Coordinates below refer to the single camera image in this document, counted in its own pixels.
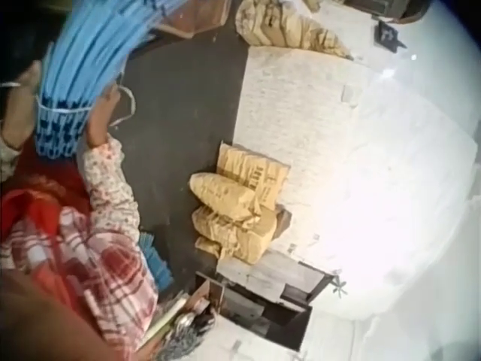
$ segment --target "person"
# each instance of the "person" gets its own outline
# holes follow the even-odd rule
[[[20,76],[0,136],[2,353],[136,359],[157,292],[137,244],[140,217],[121,146],[107,131],[119,90],[109,87],[90,112],[84,180],[75,159],[35,151],[40,77],[40,62]]]

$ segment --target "burlap sack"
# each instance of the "burlap sack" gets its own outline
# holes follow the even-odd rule
[[[260,216],[256,192],[232,179],[214,173],[197,173],[190,178],[191,191],[215,213],[249,225]]]
[[[222,143],[217,173],[254,190],[259,204],[275,211],[277,197],[289,174],[289,166]]]

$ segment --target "concrete floor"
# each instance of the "concrete floor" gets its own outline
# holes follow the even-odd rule
[[[214,263],[194,248],[190,215],[198,202],[188,181],[193,173],[214,170],[220,142],[233,138],[247,60],[233,19],[130,61],[123,83],[135,95],[137,113],[112,129],[123,144],[141,225],[155,232],[180,284]]]

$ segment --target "sleeve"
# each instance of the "sleeve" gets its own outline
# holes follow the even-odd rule
[[[19,155],[20,152],[9,148],[0,136],[0,183],[5,182],[8,178],[14,175]]]
[[[88,240],[95,266],[85,300],[104,340],[120,359],[135,359],[156,310],[158,294],[140,248],[119,233],[95,233]]]
[[[86,187],[93,208],[92,228],[120,233],[137,243],[140,216],[132,188],[120,166],[123,157],[121,144],[110,136],[106,144],[83,155]]]

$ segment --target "red plaid cloth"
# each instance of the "red plaid cloth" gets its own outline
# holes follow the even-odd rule
[[[0,141],[0,154],[2,147],[3,153],[8,152]],[[137,204],[120,168],[122,157],[120,145],[113,139],[88,152],[85,166],[92,214],[88,217],[57,204],[57,236],[47,235],[32,220],[23,218],[2,240],[0,260],[2,269],[57,272],[67,283],[67,293],[73,293],[88,310],[90,317],[84,319],[94,323],[122,359],[130,360],[150,325],[157,293],[137,245]],[[30,195],[55,207],[55,199],[42,192]],[[72,306],[75,302],[60,301],[78,311]]]

